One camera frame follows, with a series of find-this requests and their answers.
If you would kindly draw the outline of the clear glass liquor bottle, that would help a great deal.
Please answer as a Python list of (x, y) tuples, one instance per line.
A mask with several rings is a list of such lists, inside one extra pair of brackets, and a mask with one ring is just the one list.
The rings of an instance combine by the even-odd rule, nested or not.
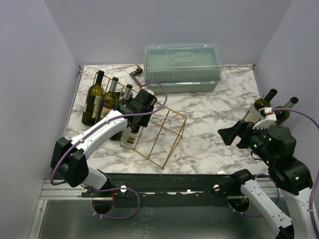
[(120, 147), (124, 148), (132, 148), (135, 144), (135, 140), (137, 138), (137, 134), (140, 130), (140, 126), (136, 125), (134, 127), (128, 127), (123, 131)]

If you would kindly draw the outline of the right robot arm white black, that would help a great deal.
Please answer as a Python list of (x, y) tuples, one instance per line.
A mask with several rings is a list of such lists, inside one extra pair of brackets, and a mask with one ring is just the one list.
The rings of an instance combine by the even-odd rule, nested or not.
[(289, 209), (287, 216), (259, 186), (248, 170), (231, 174), (230, 191), (243, 194), (259, 210), (279, 239), (317, 239), (319, 219), (314, 206), (315, 186), (307, 166), (294, 157), (297, 144), (290, 130), (274, 126), (267, 133), (250, 122), (238, 121), (218, 130), (225, 145), (240, 138), (238, 148), (249, 148), (268, 166), (270, 178), (281, 190)]

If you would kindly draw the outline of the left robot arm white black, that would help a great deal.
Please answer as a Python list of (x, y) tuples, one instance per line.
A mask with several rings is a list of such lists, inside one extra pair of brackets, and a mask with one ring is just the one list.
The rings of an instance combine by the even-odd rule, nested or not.
[(87, 159), (118, 132), (130, 126), (146, 126), (156, 101), (153, 91), (142, 88), (134, 98), (117, 103), (106, 117), (84, 133), (70, 140), (58, 139), (50, 164), (53, 169), (51, 184), (59, 185), (54, 182), (58, 175), (71, 187), (82, 184), (93, 188), (100, 197), (107, 196), (111, 189), (108, 177), (102, 171), (88, 167)]

